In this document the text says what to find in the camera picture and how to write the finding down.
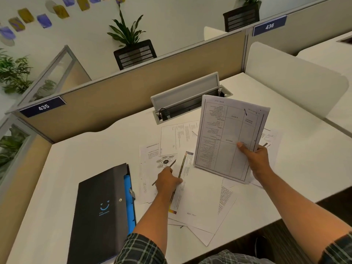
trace left hand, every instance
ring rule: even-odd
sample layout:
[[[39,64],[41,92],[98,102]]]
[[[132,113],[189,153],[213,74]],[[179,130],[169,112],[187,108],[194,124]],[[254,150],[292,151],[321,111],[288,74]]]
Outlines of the left hand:
[[[183,182],[181,178],[174,177],[172,172],[172,168],[166,167],[158,174],[158,179],[155,183],[158,193],[171,195],[176,187]]]

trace finger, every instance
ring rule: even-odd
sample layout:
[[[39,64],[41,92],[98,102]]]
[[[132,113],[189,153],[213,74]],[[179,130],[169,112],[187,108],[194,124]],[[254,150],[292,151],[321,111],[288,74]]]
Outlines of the finger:
[[[250,154],[252,153],[252,151],[250,151],[243,143],[238,142],[237,143],[237,147],[238,149],[244,153],[247,157],[250,156]]]

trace number 436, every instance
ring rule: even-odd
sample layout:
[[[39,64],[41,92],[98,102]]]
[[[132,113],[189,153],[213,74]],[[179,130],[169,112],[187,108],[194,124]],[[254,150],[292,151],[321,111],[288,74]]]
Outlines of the number 436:
[[[49,108],[49,105],[45,104],[43,106],[39,106],[38,108],[39,108],[39,110],[45,110],[45,109]]]
[[[268,30],[268,29],[271,29],[271,28],[273,28],[273,27],[274,27],[274,23],[267,25],[265,29]]]

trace document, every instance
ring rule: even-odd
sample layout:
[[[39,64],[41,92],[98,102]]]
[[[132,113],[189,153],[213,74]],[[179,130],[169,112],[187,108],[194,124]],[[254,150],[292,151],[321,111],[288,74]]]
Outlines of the document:
[[[169,218],[215,233],[222,177],[193,166],[193,152],[178,154],[173,175],[183,179],[171,197]]]
[[[198,129],[199,120],[161,127],[159,155],[175,155],[180,149],[194,152]]]
[[[267,148],[267,154],[269,157],[269,164],[273,170],[275,168],[277,153],[279,152],[279,147],[280,147],[282,135],[283,135],[283,133],[278,130],[275,130],[275,129],[268,130],[268,129],[264,128],[262,136],[261,136],[261,140],[259,142],[260,145],[263,145]],[[258,182],[254,178],[253,173],[252,173],[252,177],[253,177],[253,180],[251,181],[251,183],[262,187],[260,182]]]
[[[139,203],[153,202],[158,193],[156,186],[152,184],[158,178],[158,174],[176,159],[175,155],[159,156],[159,144],[139,147]]]
[[[234,99],[203,95],[194,165],[241,183],[250,182],[242,142],[257,148],[270,108]]]
[[[228,212],[232,208],[233,204],[235,203],[237,199],[237,196],[231,191],[230,189],[227,189],[225,187],[221,187],[221,196],[220,196],[220,201],[219,201],[219,210],[218,210],[218,219],[217,219],[217,230],[222,224],[223,220],[227,216]],[[195,236],[198,237],[198,239],[201,240],[201,242],[205,245],[208,246],[210,241],[213,239],[215,233],[209,233],[206,231],[203,231],[201,229],[188,226],[188,228],[191,230],[192,233],[195,234]]]

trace dark floor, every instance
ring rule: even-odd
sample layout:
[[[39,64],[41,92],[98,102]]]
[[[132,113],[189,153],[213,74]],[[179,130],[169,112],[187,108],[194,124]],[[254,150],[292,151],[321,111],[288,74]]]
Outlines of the dark floor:
[[[352,187],[332,195],[318,204],[352,225]],[[194,258],[187,264],[197,264],[208,256],[219,253],[224,249],[229,249],[233,253],[254,255],[253,237],[265,236],[273,247],[276,264],[311,264],[306,254],[297,245],[292,235],[286,228],[282,220],[273,222],[257,231],[240,237],[228,244],[218,247],[204,255]]]

